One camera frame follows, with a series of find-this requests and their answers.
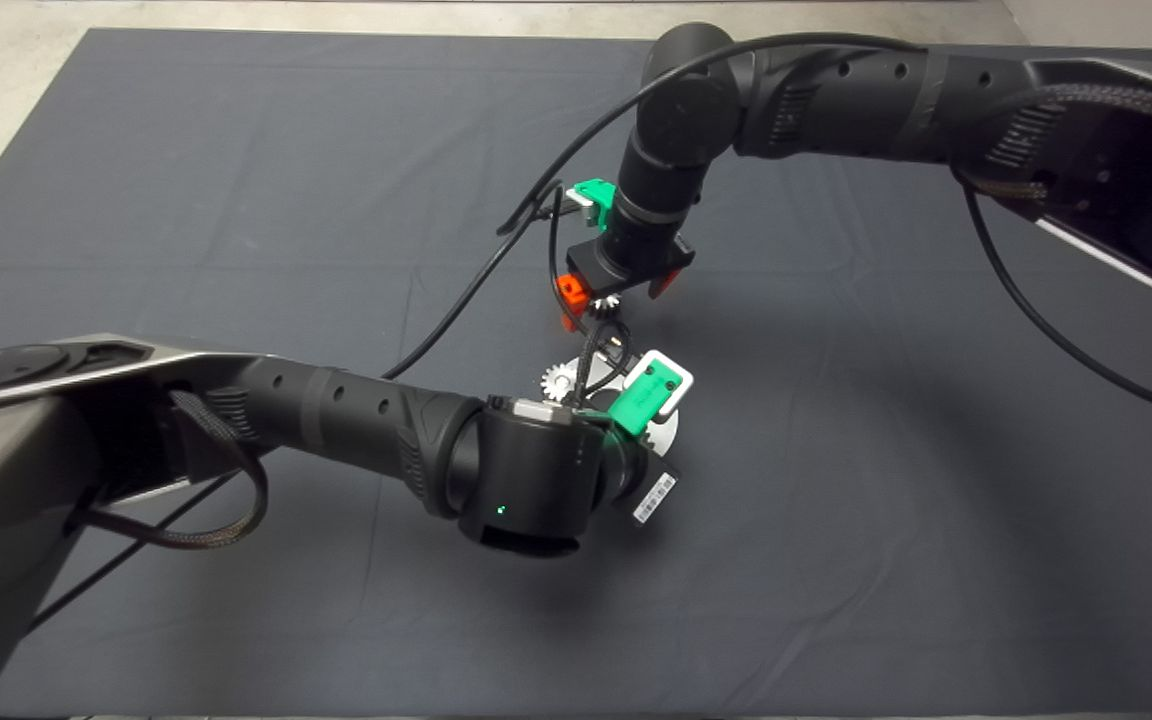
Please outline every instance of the concrete floor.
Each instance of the concrete floor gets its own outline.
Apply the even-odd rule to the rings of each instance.
[[[653,38],[685,20],[733,36],[838,29],[911,41],[1024,41],[1002,0],[790,3],[276,3],[0,0],[0,154],[91,26]]]

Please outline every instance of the black cable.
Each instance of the black cable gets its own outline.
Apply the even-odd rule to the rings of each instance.
[[[602,336],[605,336],[609,329],[615,331],[616,334],[604,341]],[[586,384],[589,384],[590,369],[594,364],[594,353],[605,350],[605,348],[609,347],[613,338],[620,341],[621,348],[620,354],[612,364],[612,370],[608,370],[608,373],[602,376],[602,379],[599,379],[598,382],[591,384],[591,386],[586,387]],[[574,406],[584,407],[586,397],[594,395],[596,392],[607,387],[607,384],[612,382],[612,379],[626,372],[628,363],[630,363],[631,342],[632,339],[630,336],[630,328],[628,328],[628,325],[617,319],[604,320],[604,323],[600,323],[598,327],[594,328],[594,332],[591,332],[588,336],[585,336],[585,346],[581,348],[579,359],[576,361],[576,382],[573,384],[571,395],[568,396],[571,399]]]
[[[614,106],[614,108],[608,109],[607,113],[602,114],[602,118],[598,118],[589,128],[581,131],[576,136],[575,141],[567,143],[562,152],[559,152],[558,158],[554,158],[550,162],[550,167],[545,168],[544,173],[536,180],[531,185],[531,190],[526,191],[526,196],[522,202],[518,202],[518,206],[509,214],[506,222],[497,228],[498,236],[507,234],[515,229],[516,225],[520,222],[522,217],[526,213],[526,206],[536,203],[536,199],[543,199],[545,195],[548,195],[548,182],[553,181],[558,176],[558,170],[567,165],[568,160],[579,152],[581,147],[584,147],[586,143],[593,139],[598,132],[612,124],[613,120],[621,118],[635,105],[643,101],[644,97],[653,94],[654,91],[659,90],[660,86],[667,85],[667,83],[675,81],[675,78],[685,76],[688,73],[694,73],[700,68],[707,67],[707,65],[717,63],[718,60],[726,60],[727,58],[733,58],[736,55],[742,55],[745,53],[753,53],[756,50],[772,50],[772,47],[786,47],[795,45],[838,45],[838,46],[849,46],[849,47],[867,47],[869,50],[905,50],[905,51],[925,51],[924,47],[909,44],[909,41],[892,40],[888,37],[876,37],[869,35],[854,35],[849,32],[790,32],[787,35],[772,35],[768,37],[758,37],[753,40],[734,41],[732,45],[726,47],[719,47],[719,50],[710,51],[704,55],[698,55],[695,59],[685,61],[683,65],[679,65],[676,68],[672,68],[668,71],[660,73],[660,76],[654,78],[652,82],[646,83],[643,88],[639,88],[635,94],[628,96],[620,104]]]
[[[180,503],[177,509],[169,511],[165,518],[159,520],[156,528],[162,530],[168,529],[168,526],[175,523],[175,521],[182,518],[187,511],[195,509],[195,506],[206,500],[207,497],[211,497],[212,493],[217,492],[219,488],[223,487],[225,483],[228,483],[229,479],[233,479],[236,475],[237,473],[227,473],[215,478],[207,487],[196,492],[195,495],[189,498],[189,500]],[[147,546],[147,541],[138,539],[137,541],[134,541],[132,544],[129,544],[129,546],[124,547],[122,552],[118,553],[118,555],[111,558],[109,561],[106,561],[105,564],[101,564],[100,568],[92,570],[90,575],[79,579],[77,584],[74,584],[74,588],[69,588],[68,591],[65,591],[63,596],[58,597],[56,600],[51,601],[51,604],[44,607],[44,609],[38,611],[38,614],[33,616],[33,620],[29,621],[29,628],[24,634],[29,635],[30,632],[35,632],[35,630],[38,629],[38,626],[46,623],[46,621],[51,620],[52,616],[58,614],[60,611],[63,611],[65,607],[69,606],[69,602],[78,600],[81,594],[90,591],[92,585],[101,582],[101,579],[105,579],[106,575],[116,570],[123,562],[131,560],[131,556],[136,555],[136,553],[141,552],[145,548],[145,546]]]
[[[434,325],[433,331],[425,336],[425,340],[422,340],[420,344],[417,344],[415,350],[411,350],[406,357],[403,357],[403,359],[400,359],[397,365],[385,370],[384,374],[380,374],[382,379],[392,381],[392,379],[397,378],[397,376],[406,373],[411,365],[415,365],[420,357],[424,357],[425,354],[429,353],[431,347],[434,347],[435,342],[442,340],[444,333],[447,333],[447,329],[452,327],[452,324],[461,317],[462,311],[465,311],[465,306],[470,304],[470,300],[473,300],[473,295],[480,287],[483,287],[483,283],[486,282],[488,275],[497,270],[497,265],[499,265],[500,262],[505,259],[505,256],[513,250],[513,247],[517,245],[518,241],[521,241],[522,234],[526,232],[526,227],[530,227],[532,220],[536,219],[536,210],[539,209],[541,202],[545,202],[545,196],[550,195],[550,190],[552,190],[552,188],[558,187],[558,180],[550,181],[550,183],[544,188],[544,191],[540,192],[540,199],[531,200],[531,209],[526,221],[518,225],[518,227],[515,228],[515,232],[509,234],[509,237],[507,237],[505,242],[500,243],[497,251],[490,256],[488,260],[479,268],[479,272],[473,275],[470,285],[468,285],[465,290],[461,293],[461,296],[456,300],[456,302],[453,302],[450,310],[447,311],[447,314],[444,314],[442,320],[439,320],[439,323]],[[554,217],[550,219],[550,222],[554,223],[556,221],[558,213],[554,213]]]
[[[1075,361],[1082,363],[1084,367],[1092,370],[1093,373],[1101,376],[1101,378],[1105,378],[1106,381],[1114,382],[1117,387],[1132,393],[1132,395],[1139,397],[1140,400],[1152,402],[1152,389],[1140,386],[1139,384],[1132,381],[1132,379],[1124,378],[1120,373],[1116,373],[1115,370],[1107,367],[1101,364],[1100,361],[1094,359],[1091,355],[1087,355],[1083,348],[1074,344],[1069,338],[1066,338],[1064,334],[1060,333],[1060,331],[1053,328],[1051,323],[1047,323],[1047,319],[1043,318],[1043,316],[1038,313],[1038,310],[1036,310],[1033,305],[1029,304],[1029,300],[1025,300],[1024,293],[1016,287],[1015,281],[1011,280],[1011,274],[1007,272],[1007,267],[1002,263],[1000,256],[998,256],[996,247],[993,245],[993,238],[990,237],[990,228],[986,222],[984,222],[983,214],[980,214],[980,203],[977,199],[977,194],[972,190],[972,188],[964,185],[963,195],[968,202],[968,213],[972,214],[972,225],[975,227],[975,232],[977,232],[977,236],[980,238],[980,247],[983,247],[986,258],[990,259],[990,265],[992,266],[993,272],[998,275],[998,282],[1001,282],[1005,290],[1007,290],[1007,295],[1011,296],[1011,302],[1015,302],[1016,306],[1020,306],[1021,313],[1024,313],[1033,325],[1037,325],[1044,336],[1047,336],[1048,340],[1055,342],[1061,350],[1064,350],[1066,354],[1069,354],[1069,356]]]

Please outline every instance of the table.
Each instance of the table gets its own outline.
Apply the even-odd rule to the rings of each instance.
[[[92,31],[0,160],[0,346],[168,334],[379,373],[645,50]],[[563,177],[614,174],[626,132]],[[1152,293],[987,215],[1051,319],[1152,387]],[[141,553],[20,644],[0,714],[1152,711],[1152,407],[1010,305],[948,173],[728,156],[685,230],[694,268],[627,300],[698,378],[649,528],[502,555],[279,452],[259,533]],[[543,245],[407,381],[538,395],[577,351]],[[212,500],[191,524],[243,484]],[[54,593],[119,547],[88,532]]]

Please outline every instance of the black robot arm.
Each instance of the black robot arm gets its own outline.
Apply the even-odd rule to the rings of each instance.
[[[728,45],[708,24],[672,29],[644,82]],[[690,73],[641,103],[607,232],[568,251],[590,296],[644,282],[655,296],[691,263],[679,229],[727,149],[947,165],[1152,287],[1152,63],[799,46]]]

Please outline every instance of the white sticker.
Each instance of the white sticker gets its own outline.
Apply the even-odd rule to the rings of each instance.
[[[660,473],[660,479],[657,484],[647,492],[647,495],[643,498],[643,502],[639,502],[639,507],[634,511],[634,518],[639,521],[639,523],[646,523],[664,497],[669,495],[669,491],[673,488],[673,484],[679,482],[670,473]]]

